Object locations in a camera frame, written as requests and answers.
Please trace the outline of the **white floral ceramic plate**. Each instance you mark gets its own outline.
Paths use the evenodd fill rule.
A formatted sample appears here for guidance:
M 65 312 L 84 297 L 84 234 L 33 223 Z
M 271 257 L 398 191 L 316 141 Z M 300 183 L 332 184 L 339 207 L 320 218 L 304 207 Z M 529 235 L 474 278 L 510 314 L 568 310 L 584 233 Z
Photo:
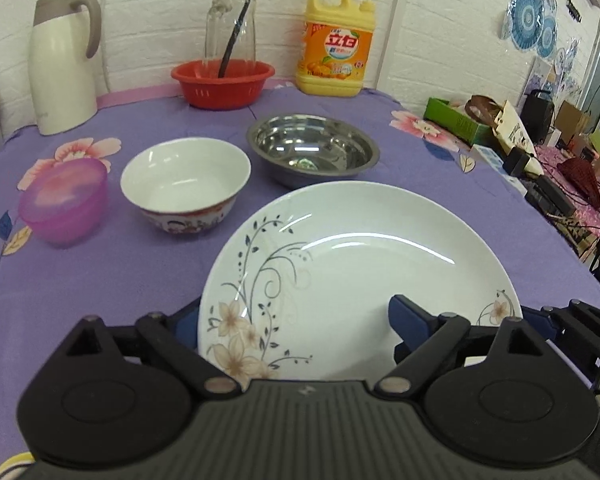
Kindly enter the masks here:
M 242 385 L 376 382 L 400 341 L 388 313 L 396 295 L 478 326 L 521 311 L 496 255 L 451 211 L 380 183 L 311 185 L 226 242 L 204 285 L 197 349 Z

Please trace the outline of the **white ceramic patterned bowl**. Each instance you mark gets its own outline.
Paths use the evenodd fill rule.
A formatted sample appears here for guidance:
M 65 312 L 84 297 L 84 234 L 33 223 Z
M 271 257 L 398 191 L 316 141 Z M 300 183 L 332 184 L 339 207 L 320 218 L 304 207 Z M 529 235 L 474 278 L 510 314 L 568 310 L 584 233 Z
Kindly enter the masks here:
M 183 138 L 142 151 L 120 178 L 124 197 L 156 228 L 198 234 L 221 223 L 251 176 L 237 146 L 211 138 Z

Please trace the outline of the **purple translucent plastic bowl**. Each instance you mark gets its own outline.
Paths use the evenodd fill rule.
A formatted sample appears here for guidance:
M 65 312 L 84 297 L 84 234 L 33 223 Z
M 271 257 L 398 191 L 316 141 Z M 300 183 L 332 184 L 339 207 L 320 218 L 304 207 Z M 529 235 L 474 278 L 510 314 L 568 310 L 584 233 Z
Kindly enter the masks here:
M 36 177 L 20 197 L 18 214 L 43 242 L 69 246 L 99 227 L 107 206 L 105 165 L 98 159 L 82 158 Z

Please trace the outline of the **stainless steel bowl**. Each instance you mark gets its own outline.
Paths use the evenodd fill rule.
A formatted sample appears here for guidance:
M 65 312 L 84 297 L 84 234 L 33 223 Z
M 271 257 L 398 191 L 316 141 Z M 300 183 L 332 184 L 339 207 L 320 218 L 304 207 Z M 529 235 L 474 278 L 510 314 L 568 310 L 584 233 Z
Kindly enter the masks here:
M 354 179 L 380 159 L 377 143 L 342 120 L 283 114 L 259 120 L 247 142 L 270 178 L 285 188 Z

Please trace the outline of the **purple floral tablecloth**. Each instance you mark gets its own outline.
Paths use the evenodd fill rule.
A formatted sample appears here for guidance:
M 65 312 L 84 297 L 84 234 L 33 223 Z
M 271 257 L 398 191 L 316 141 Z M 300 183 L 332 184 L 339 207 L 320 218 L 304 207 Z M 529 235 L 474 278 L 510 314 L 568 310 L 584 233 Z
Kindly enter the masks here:
M 16 423 L 23 389 L 82 316 L 128 325 L 151 311 L 186 306 L 201 294 L 230 234 L 283 193 L 255 162 L 245 191 L 219 226 L 193 237 L 159 231 L 124 199 L 119 179 L 131 158 L 163 141 L 208 136 L 245 146 L 248 128 L 260 118 L 306 113 L 344 120 L 379 146 L 379 162 L 367 179 L 422 194 L 467 222 L 503 263 L 522 304 L 562 307 L 580 299 L 600 308 L 598 281 L 517 191 L 489 166 L 464 172 L 434 146 L 394 128 L 398 109 L 395 99 L 376 90 L 338 99 L 279 86 L 242 110 L 197 110 L 179 96 L 144 99 L 104 108 L 59 136 L 42 136 L 30 126 L 8 139 L 0 151 L 0 220 L 16 214 L 17 185 L 26 171 L 62 144 L 116 138 L 122 147 L 109 159 L 108 214 L 82 244 L 58 248 L 30 238 L 5 255 L 0 239 L 0 465 L 26 448 Z

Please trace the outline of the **white power strip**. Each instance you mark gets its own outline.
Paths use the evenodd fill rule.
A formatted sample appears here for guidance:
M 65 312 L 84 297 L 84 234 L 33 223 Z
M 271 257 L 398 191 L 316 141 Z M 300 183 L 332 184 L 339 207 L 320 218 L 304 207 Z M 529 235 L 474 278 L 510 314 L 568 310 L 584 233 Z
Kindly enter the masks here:
M 518 178 L 510 176 L 504 169 L 503 161 L 501 157 L 498 156 L 496 151 L 493 151 L 492 148 L 488 148 L 487 146 L 483 146 L 480 144 L 474 144 L 471 147 L 469 155 L 474 159 L 480 159 L 486 164 L 488 164 L 494 171 L 496 171 L 510 186 L 512 186 L 516 191 L 518 191 L 522 196 L 527 194 L 527 189 L 520 182 Z

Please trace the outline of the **black power adapter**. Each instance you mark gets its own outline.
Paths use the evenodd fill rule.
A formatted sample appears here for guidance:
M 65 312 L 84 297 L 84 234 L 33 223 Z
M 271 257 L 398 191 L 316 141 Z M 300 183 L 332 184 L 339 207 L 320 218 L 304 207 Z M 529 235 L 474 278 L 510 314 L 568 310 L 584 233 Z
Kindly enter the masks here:
M 509 176 L 519 178 L 527 171 L 531 159 L 529 153 L 514 146 L 504 158 L 503 169 Z

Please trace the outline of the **green cardboard box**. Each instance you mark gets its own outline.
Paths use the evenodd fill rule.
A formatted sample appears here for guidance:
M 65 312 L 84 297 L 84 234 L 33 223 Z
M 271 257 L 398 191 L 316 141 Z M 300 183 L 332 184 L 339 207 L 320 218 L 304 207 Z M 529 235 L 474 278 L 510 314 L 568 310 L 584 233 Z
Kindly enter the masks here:
M 448 130 L 469 146 L 491 146 L 495 140 L 489 126 L 470 118 L 464 110 L 451 106 L 447 100 L 429 98 L 424 118 Z

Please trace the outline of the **dark red knitted cloth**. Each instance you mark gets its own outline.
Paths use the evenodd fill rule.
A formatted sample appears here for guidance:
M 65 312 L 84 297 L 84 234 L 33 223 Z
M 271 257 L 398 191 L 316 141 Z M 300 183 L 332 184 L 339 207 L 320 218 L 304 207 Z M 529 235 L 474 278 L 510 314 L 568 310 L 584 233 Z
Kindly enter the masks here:
M 600 190 L 593 166 L 579 157 L 568 158 L 557 165 L 558 171 L 595 209 L 600 209 Z

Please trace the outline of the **brown sandal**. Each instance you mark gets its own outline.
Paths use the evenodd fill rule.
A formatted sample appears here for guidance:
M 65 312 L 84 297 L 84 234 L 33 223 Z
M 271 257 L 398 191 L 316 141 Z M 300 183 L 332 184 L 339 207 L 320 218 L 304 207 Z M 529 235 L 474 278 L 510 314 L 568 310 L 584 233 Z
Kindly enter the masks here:
M 465 103 L 465 113 L 474 122 L 489 126 L 495 130 L 500 124 L 498 121 L 502 117 L 504 108 L 500 104 L 481 94 L 474 94 Z

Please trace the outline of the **red plastic colander basket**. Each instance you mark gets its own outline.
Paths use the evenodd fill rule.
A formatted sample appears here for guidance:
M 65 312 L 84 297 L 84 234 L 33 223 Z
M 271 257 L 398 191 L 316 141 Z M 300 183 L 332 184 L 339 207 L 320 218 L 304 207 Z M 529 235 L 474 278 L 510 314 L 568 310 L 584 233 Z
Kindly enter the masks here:
M 171 70 L 185 101 L 202 110 L 238 110 L 256 102 L 275 68 L 265 62 L 230 60 L 219 76 L 220 61 L 195 60 Z

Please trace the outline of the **yellow dish soap bottle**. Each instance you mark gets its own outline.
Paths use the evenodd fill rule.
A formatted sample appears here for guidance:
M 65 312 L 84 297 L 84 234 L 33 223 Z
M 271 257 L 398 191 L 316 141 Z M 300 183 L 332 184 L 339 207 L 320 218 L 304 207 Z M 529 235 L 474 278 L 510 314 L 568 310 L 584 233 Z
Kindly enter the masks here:
M 373 0 L 308 0 L 296 86 L 312 96 L 357 96 L 375 28 Z

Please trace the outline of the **white thermos jug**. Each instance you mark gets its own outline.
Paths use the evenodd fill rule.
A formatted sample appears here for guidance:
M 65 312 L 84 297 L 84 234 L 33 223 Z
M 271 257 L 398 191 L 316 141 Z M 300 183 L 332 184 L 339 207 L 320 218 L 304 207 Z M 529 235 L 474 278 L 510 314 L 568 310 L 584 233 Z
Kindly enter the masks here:
M 28 73 L 35 122 L 43 136 L 63 133 L 97 112 L 92 58 L 102 38 L 98 0 L 38 0 Z

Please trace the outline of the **clear glass pitcher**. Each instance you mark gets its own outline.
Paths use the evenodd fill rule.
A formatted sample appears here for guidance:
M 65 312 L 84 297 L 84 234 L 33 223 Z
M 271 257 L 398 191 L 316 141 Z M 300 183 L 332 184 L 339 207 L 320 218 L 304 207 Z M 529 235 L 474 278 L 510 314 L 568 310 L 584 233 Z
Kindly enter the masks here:
M 234 24 L 242 10 L 245 0 L 212 0 L 206 19 L 206 41 L 204 42 L 204 60 L 219 60 L 220 64 L 232 34 Z M 230 60 L 257 61 L 256 20 L 254 11 L 257 0 L 251 0 L 242 30 L 237 38 Z

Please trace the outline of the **black stirring stick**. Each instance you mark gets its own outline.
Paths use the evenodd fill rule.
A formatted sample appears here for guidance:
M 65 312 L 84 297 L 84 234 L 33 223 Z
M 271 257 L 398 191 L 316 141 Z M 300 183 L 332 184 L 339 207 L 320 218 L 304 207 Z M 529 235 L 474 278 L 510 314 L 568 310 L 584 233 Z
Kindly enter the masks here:
M 239 15 L 238 15 L 238 19 L 236 20 L 235 24 L 234 24 L 234 28 L 232 30 L 232 34 L 230 35 L 230 38 L 228 38 L 227 41 L 227 45 L 222 57 L 222 61 L 219 67 L 219 77 L 220 78 L 224 78 L 225 74 L 226 74 L 226 70 L 227 70 L 227 66 L 228 63 L 230 62 L 230 57 L 232 56 L 233 53 L 233 49 L 235 47 L 237 38 L 240 34 L 240 31 L 242 30 L 242 25 L 244 24 L 246 15 L 248 13 L 249 10 L 249 6 L 250 6 L 251 0 L 245 0 L 244 5 L 242 6 L 242 10 L 240 11 Z

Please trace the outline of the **blue patterned wall decoration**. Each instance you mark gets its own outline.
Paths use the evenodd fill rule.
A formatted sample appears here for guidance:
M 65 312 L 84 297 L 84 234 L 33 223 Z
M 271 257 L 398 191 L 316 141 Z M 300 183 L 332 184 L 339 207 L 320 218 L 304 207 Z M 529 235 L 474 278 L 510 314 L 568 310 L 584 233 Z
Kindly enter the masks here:
M 509 0 L 501 37 L 519 51 L 551 58 L 558 39 L 557 0 Z

